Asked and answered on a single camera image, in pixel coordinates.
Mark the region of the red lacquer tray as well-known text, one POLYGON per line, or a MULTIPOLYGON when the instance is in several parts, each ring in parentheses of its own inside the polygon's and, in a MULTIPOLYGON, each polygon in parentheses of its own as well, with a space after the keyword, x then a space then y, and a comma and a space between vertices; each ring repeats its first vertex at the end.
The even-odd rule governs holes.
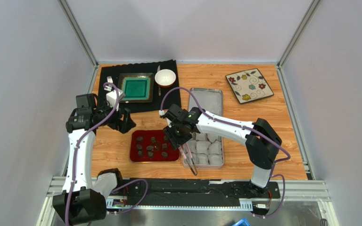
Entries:
POLYGON ((176 151, 172 148, 170 141, 162 130, 137 130, 132 133, 129 158, 132 162, 172 162, 177 161, 180 158, 180 153, 179 151, 176 151), (142 142, 136 141, 136 138, 139 136, 142 136, 144 138, 142 142), (155 143, 150 142, 151 137, 156 138, 155 143), (167 144, 166 150, 162 149, 162 144, 167 144), (139 150, 136 148, 136 145, 142 145, 142 157, 138 156, 139 150), (154 156, 152 158, 149 158, 149 151, 146 150, 146 147, 149 145, 154 147, 154 150, 151 151, 154 153, 154 156), (161 155, 162 152, 167 152, 168 157, 163 157, 161 155))

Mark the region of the silver tin with paper cups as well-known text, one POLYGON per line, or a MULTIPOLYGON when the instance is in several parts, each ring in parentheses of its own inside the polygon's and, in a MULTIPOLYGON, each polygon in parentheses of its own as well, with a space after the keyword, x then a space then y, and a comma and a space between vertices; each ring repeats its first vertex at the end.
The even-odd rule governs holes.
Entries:
POLYGON ((185 168, 190 156, 197 169, 218 170, 224 165, 223 138, 220 136, 193 133, 192 139, 182 147, 187 155, 187 160, 183 161, 185 168))

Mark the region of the pink handled metal tongs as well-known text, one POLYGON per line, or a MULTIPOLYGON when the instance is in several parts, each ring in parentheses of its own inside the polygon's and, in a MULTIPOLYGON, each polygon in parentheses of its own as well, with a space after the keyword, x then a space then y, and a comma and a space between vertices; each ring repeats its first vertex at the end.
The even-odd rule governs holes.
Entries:
POLYGON ((196 168, 196 165, 195 165, 195 162, 193 160, 193 155, 192 155, 192 152, 188 146, 187 143, 181 145, 179 147, 179 151, 183 157, 183 160, 186 162, 186 164, 188 165, 189 169, 191 170, 192 174, 194 176, 197 176, 198 175, 198 171, 197 171, 197 168, 196 168))

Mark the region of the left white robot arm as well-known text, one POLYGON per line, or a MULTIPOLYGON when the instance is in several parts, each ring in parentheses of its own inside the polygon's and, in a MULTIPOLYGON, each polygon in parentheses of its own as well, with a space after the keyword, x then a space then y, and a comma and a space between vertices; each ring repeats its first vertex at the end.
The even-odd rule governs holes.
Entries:
POLYGON ((108 126, 122 134, 136 126, 130 110, 120 112, 123 91, 106 94, 102 106, 97 106, 96 94, 76 97, 76 108, 66 122, 70 154, 62 193, 53 197, 52 205, 67 226, 90 223, 106 217, 106 199, 122 180, 118 169, 103 170, 97 181, 91 177, 91 156, 97 129, 108 126))

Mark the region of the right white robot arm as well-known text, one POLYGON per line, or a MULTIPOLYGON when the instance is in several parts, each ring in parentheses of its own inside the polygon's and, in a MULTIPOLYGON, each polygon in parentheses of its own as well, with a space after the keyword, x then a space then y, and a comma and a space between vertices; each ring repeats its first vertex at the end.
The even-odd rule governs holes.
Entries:
POLYGON ((266 120, 237 121, 199 107, 187 111, 176 104, 160 110, 159 115, 168 122, 163 131, 174 148, 191 140, 192 133, 212 134, 244 145, 254 165, 251 184, 267 187, 282 140, 266 120))

